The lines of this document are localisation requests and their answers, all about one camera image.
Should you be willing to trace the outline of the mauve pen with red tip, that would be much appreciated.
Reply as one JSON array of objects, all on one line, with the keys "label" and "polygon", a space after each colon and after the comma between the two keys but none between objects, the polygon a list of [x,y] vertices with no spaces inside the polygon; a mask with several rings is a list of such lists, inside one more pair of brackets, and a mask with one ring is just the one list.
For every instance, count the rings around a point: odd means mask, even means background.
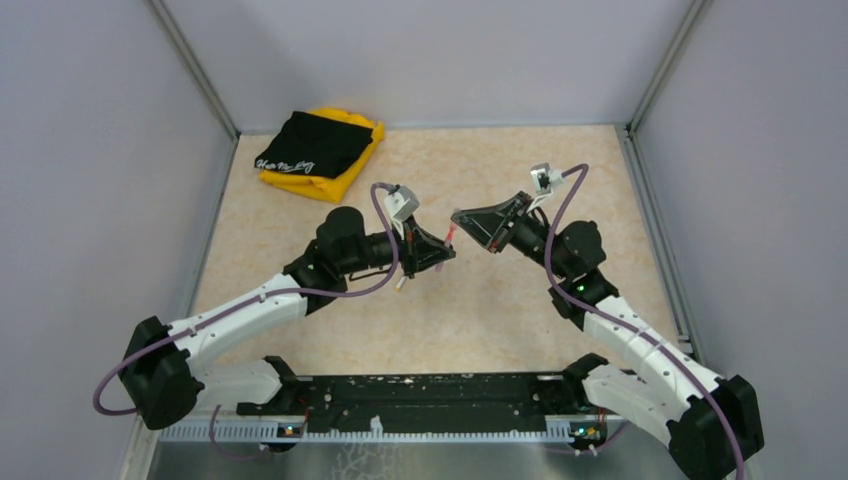
[{"label": "mauve pen with red tip", "polygon": [[[450,251],[450,250],[452,249],[452,240],[451,240],[449,237],[446,237],[446,238],[445,238],[445,241],[444,241],[444,247],[445,247],[448,251]],[[440,261],[440,262],[439,262],[439,263],[435,266],[434,271],[435,271],[436,273],[441,273],[441,272],[442,272],[442,270],[443,270],[443,268],[444,268],[445,263],[446,263],[446,261],[445,261],[445,260]]]}]

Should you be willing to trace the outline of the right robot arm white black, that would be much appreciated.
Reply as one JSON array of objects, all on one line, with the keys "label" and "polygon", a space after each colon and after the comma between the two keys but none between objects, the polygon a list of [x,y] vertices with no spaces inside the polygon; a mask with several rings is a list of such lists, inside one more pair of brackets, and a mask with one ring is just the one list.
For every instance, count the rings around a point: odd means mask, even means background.
[{"label": "right robot arm white black", "polygon": [[756,391],[725,378],[666,340],[599,269],[606,254],[594,221],[562,230],[535,214],[525,192],[497,205],[455,211],[452,222],[491,253],[511,246],[544,267],[558,314],[614,351],[625,373],[599,356],[575,362],[563,398],[576,412],[610,410],[666,447],[689,479],[724,479],[765,445]]}]

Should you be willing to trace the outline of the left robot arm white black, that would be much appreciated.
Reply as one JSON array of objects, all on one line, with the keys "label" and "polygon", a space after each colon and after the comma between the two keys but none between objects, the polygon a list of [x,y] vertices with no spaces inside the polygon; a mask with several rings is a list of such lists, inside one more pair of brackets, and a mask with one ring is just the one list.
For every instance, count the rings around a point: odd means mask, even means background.
[{"label": "left robot arm white black", "polygon": [[349,282],[368,270],[388,278],[397,266],[413,278],[455,255],[414,217],[368,234],[358,209],[337,207],[304,253],[256,289],[191,318],[164,324],[149,317],[138,323],[118,377],[145,426],[164,429],[212,396],[210,367],[240,343],[348,297]]}]

